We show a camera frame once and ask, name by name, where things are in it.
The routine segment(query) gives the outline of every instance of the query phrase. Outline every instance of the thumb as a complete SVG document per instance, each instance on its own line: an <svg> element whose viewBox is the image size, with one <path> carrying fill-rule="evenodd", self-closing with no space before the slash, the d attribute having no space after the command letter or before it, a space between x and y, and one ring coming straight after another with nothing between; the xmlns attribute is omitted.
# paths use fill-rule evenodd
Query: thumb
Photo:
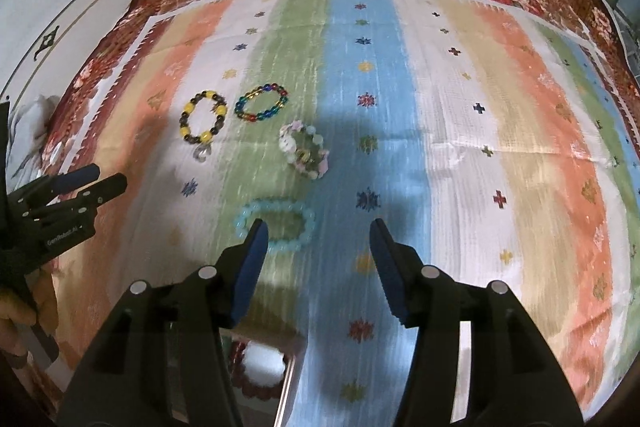
<svg viewBox="0 0 640 427"><path fill-rule="evenodd" d="M37 321L35 310L22 302L7 288L0 288L0 319L9 319L14 323L34 326Z"/></svg>

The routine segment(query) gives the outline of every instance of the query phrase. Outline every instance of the beaded bracelet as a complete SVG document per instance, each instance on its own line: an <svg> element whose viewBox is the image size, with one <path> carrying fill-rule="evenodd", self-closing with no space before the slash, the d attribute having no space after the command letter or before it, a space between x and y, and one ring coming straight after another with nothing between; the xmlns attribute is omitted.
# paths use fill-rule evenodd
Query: beaded bracelet
<svg viewBox="0 0 640 427"><path fill-rule="evenodd" d="M295 212L300 214L305 221L302 233L291 240L269 239L267 253L278 253L284 251L298 251L311 242L311 236L316 227L316 214L300 201L273 199L254 200L242 207L242 211L236 218L236 235L240 239L245 239L249 233L248 225L253 222L252 214L258 212Z"/></svg>
<svg viewBox="0 0 640 427"><path fill-rule="evenodd" d="M195 109L196 104L203 98L208 98L209 100L213 100L215 102L211 112L216 115L216 123L211 129L200 133L199 136L193 136L193 134L191 134L191 128L189 127L189 116ZM180 115L180 135L187 143L190 143L192 145L199 144L199 146L196 147L196 150L193 153L193 156L194 158L196 158L196 160L204 162L204 160L206 159L205 153L207 155L211 154L210 143L213 140L213 137L218 134L220 130L222 130L222 128L225 126L225 116L226 100L224 99L224 97L211 90L206 90L198 93L184 106L182 114Z"/></svg>
<svg viewBox="0 0 640 427"><path fill-rule="evenodd" d="M294 132L306 132L312 137L312 143L318 147L316 155L312 154L309 149L298 147L293 136ZM305 125L300 120L294 120L280 128L278 145L280 150L287 155L287 163L292 164L298 172L306 174L312 180L322 178L324 173L329 170L329 151L322 148L323 144L324 138L322 135L316 134L316 128L312 125Z"/></svg>
<svg viewBox="0 0 640 427"><path fill-rule="evenodd" d="M256 96L268 92L268 91L277 91L280 95L280 99L271 107L270 109L260 111L257 114L245 112L244 105L249 102L252 98ZM257 120L266 120L267 118L271 118L275 116L284 105L289 102L289 98L287 97L289 93L287 90L279 86L278 84L264 84L264 86L258 86L251 91L247 91L240 99L236 102L236 108L234 109L234 113L241 120L246 120L249 122L255 122Z"/></svg>

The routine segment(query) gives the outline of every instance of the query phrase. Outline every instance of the light blue beaded bracelet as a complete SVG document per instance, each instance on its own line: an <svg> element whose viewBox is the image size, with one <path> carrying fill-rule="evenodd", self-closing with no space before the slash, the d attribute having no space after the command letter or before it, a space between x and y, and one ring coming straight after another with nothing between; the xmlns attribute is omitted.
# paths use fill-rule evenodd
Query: light blue beaded bracelet
<svg viewBox="0 0 640 427"><path fill-rule="evenodd" d="M284 199L254 200L243 206L236 219L236 235L240 239L246 238L249 233L248 224L253 222L252 215L258 212L295 212L305 221L305 228L296 239L270 239L267 253L295 252L311 242L311 236L316 227L316 214L300 201Z"/></svg>

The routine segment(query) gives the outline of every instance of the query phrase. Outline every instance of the human hand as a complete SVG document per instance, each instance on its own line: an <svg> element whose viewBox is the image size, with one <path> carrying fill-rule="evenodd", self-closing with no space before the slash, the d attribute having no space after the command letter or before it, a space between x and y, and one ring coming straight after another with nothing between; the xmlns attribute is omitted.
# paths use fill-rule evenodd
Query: human hand
<svg viewBox="0 0 640 427"><path fill-rule="evenodd" d="M33 326L38 321L47 334L58 327L58 300L47 266L40 269L31 294L38 307L37 314L13 291L0 287L0 349L18 357L26 354L27 349L20 341L15 323Z"/></svg>

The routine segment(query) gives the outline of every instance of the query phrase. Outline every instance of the silver crescent charm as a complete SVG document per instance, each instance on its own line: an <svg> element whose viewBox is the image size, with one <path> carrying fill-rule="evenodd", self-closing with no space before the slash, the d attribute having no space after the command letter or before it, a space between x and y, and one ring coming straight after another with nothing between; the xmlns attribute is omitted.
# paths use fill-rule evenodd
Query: silver crescent charm
<svg viewBox="0 0 640 427"><path fill-rule="evenodd" d="M193 151L193 157L199 163L204 163L207 161L207 156L211 156L211 144L201 143L196 147L196 150Z"/></svg>

